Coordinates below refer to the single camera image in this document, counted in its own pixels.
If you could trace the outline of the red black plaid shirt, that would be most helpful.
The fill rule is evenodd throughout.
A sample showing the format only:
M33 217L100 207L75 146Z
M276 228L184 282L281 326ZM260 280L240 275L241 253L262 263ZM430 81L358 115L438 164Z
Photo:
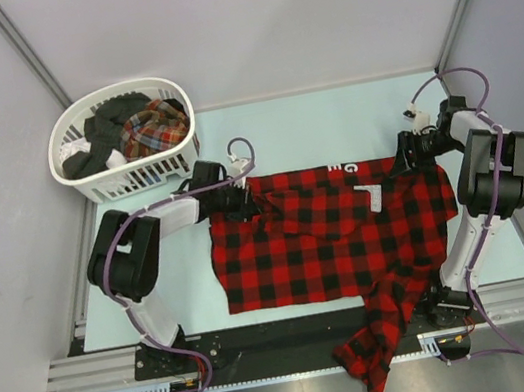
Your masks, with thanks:
M391 176L392 158L248 180L257 212L210 217L211 261L232 314L358 296L365 324L333 357L384 392L414 308L446 259L458 213L446 171Z

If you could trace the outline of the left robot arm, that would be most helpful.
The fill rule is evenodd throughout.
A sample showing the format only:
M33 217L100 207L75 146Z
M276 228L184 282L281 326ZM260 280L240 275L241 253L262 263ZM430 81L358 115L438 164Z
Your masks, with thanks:
M160 267L161 240L209 217L254 215L246 177L255 159L230 155L225 167L217 162L195 163L193 173L178 189L133 214L105 212L92 246L87 267L89 283L120 305L140 336L154 348L154 362L177 374L189 363L189 349L177 342L178 321L159 297L153 294Z

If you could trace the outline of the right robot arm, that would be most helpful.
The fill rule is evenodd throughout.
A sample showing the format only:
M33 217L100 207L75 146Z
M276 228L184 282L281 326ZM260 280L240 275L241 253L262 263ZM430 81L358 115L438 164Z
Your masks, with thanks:
M400 132L392 176L426 172L436 158L462 153L457 199L462 207L457 235L435 274L424 306L428 322L441 328L460 323L476 310L476 288L490 241L516 210L524 207L524 132L493 122L486 111L450 96L430 115L414 103L404 111L412 129Z

